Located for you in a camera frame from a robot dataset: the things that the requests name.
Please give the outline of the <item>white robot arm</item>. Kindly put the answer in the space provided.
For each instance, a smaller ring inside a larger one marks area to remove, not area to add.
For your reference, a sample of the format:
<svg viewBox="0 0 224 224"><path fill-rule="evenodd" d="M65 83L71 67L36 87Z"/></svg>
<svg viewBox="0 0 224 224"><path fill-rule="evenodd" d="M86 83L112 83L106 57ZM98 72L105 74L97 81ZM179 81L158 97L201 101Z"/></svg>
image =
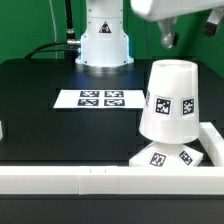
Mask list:
<svg viewBox="0 0 224 224"><path fill-rule="evenodd" d="M133 12L142 19L158 22L161 44L175 46L177 17L211 9L206 22L208 34L216 33L224 17L224 0L130 0ZM129 37L123 30L123 0L86 0L87 27L81 36L76 64L81 69L113 71L134 62L129 55Z"/></svg>

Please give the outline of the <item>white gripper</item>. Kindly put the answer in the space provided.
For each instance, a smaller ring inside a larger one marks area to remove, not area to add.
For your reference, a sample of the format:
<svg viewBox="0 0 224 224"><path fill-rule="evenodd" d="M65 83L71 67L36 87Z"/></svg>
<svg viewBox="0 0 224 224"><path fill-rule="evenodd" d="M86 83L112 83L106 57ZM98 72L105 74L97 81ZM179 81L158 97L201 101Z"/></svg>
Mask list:
<svg viewBox="0 0 224 224"><path fill-rule="evenodd" d="M161 45L166 49L178 43L179 34L174 30L177 16L214 8L203 27L203 33L208 37L216 35L224 19L224 0L130 0L130 4L139 17L158 21Z"/></svg>

